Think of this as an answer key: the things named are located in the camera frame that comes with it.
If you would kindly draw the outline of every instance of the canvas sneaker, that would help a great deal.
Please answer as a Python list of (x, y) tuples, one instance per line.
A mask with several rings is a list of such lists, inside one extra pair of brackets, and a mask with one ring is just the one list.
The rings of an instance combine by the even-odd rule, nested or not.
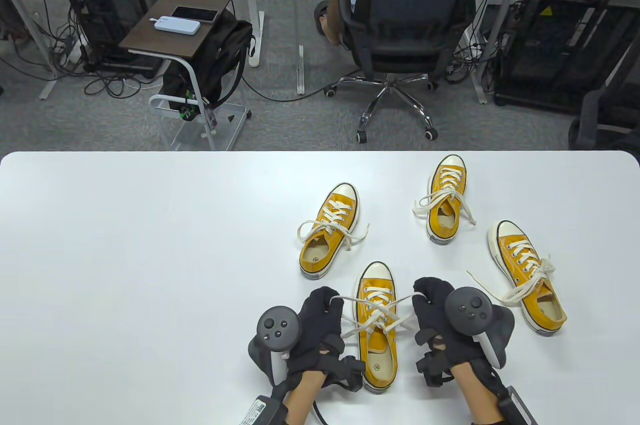
[(521, 306), (526, 323), (537, 333), (555, 334), (567, 315), (549, 278), (556, 269), (551, 261), (540, 258), (528, 236), (512, 221), (496, 223), (487, 239), (493, 260), (513, 286), (499, 300), (508, 307)]
[(396, 299), (396, 284), (391, 270), (382, 262), (373, 262), (360, 275), (354, 297), (341, 297), (353, 302), (353, 318), (343, 318), (355, 324), (355, 328), (342, 337), (346, 339), (357, 334), (359, 359), (366, 364), (363, 384), (373, 393), (383, 393), (396, 379), (396, 327), (415, 332), (405, 324), (415, 315), (413, 307), (409, 315), (399, 317), (396, 306), (413, 295), (416, 293)]
[(427, 220), (429, 238), (446, 245), (456, 236), (460, 213), (464, 210), (469, 222), (476, 224), (465, 202), (467, 167), (458, 155), (447, 155), (429, 179), (428, 194), (413, 204), (413, 213)]
[[(360, 197), (356, 187), (340, 183), (329, 192), (315, 220), (303, 222), (297, 229), (297, 238), (304, 245), (300, 252), (300, 270), (308, 279), (317, 280), (329, 271), (338, 249), (366, 237), (353, 235), (360, 214)], [(306, 235), (301, 230), (306, 224), (313, 227)]]

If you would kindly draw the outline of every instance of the hand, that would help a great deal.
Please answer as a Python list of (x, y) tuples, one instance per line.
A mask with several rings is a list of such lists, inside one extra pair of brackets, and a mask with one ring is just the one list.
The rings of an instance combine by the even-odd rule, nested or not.
[(480, 345), (470, 336), (455, 331), (445, 315), (444, 303), (454, 290), (448, 281), (432, 276), (419, 278), (413, 290), (426, 297), (414, 295), (412, 299), (421, 331), (431, 329), (438, 333), (428, 342), (432, 351), (443, 350), (453, 366), (485, 356)]
[(336, 358), (340, 352), (330, 343), (329, 336), (340, 338), (341, 320), (345, 301), (333, 299), (338, 292), (333, 288), (322, 287), (311, 292), (304, 300), (298, 313), (302, 327), (300, 341), (291, 350), (288, 358), (288, 374), (294, 375), (304, 371), (315, 370), (321, 353), (329, 353)]

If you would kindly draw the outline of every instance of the vr controller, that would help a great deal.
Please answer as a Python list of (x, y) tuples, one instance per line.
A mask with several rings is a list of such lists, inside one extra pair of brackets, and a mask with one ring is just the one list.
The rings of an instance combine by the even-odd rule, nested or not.
[[(297, 386), (295, 377), (288, 377), (287, 360), (301, 336), (300, 318), (288, 306), (274, 306), (260, 316), (248, 351), (252, 361), (269, 379), (272, 391), (270, 397), (260, 395), (254, 400), (240, 425), (286, 425), (289, 411), (283, 400)], [(345, 351), (340, 336), (329, 336), (326, 342), (341, 354)], [(366, 367), (363, 361), (353, 356), (337, 359), (322, 355), (318, 365), (327, 373), (325, 386), (340, 384), (352, 392), (362, 388), (362, 373)]]
[[(504, 386), (494, 368), (500, 370), (507, 362), (506, 347), (514, 333), (514, 314), (509, 308), (491, 303), (485, 293), (473, 287), (453, 290), (445, 300), (445, 316), (460, 334), (480, 344), (484, 359), (470, 361), (478, 380), (498, 397), (498, 407), (509, 425), (538, 425), (529, 409), (512, 386)], [(415, 335), (418, 345), (424, 345), (438, 335), (434, 329), (421, 329)], [(451, 364), (443, 351), (430, 351), (416, 363), (418, 372), (429, 387), (441, 387), (453, 380)]]

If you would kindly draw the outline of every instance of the chair base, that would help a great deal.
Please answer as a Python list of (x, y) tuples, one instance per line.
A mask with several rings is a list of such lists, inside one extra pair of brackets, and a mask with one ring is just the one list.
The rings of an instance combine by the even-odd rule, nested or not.
[(365, 127), (369, 123), (374, 111), (376, 109), (376, 105), (380, 102), (380, 99), (387, 94), (396, 94), (400, 96), (400, 98), (409, 104), (413, 109), (415, 109), (422, 119), (424, 120), (425, 132), (424, 135), (427, 140), (432, 141), (438, 138), (438, 131), (434, 128), (434, 124), (432, 123), (432, 117), (425, 110), (422, 103), (420, 103), (416, 98), (409, 95), (406, 91), (400, 88), (400, 85), (407, 85), (411, 83), (423, 83), (427, 87), (427, 90), (434, 90), (437, 87), (437, 84), (431, 82), (429, 80), (429, 75), (419, 75), (417, 77), (405, 78), (402, 80), (396, 79), (394, 73), (387, 73), (385, 80), (368, 80), (365, 77), (352, 77), (346, 76), (342, 77), (339, 80), (327, 85), (324, 89), (324, 95), (327, 97), (333, 97), (336, 95), (336, 89), (338, 85), (341, 83), (359, 83), (362, 85), (375, 85), (377, 87), (382, 87), (382, 90), (377, 94), (377, 96), (373, 99), (373, 101), (366, 107), (366, 110), (362, 112), (360, 117), (358, 131), (356, 133), (356, 139), (359, 144), (367, 143), (367, 132), (365, 131)]

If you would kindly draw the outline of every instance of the smartphone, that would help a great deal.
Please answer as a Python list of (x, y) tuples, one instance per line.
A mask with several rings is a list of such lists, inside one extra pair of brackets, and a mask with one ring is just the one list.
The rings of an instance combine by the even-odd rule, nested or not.
[(204, 23), (212, 23), (216, 15), (218, 15), (217, 10), (192, 8), (190, 6), (178, 6), (171, 14), (172, 17), (179, 19), (197, 20)]

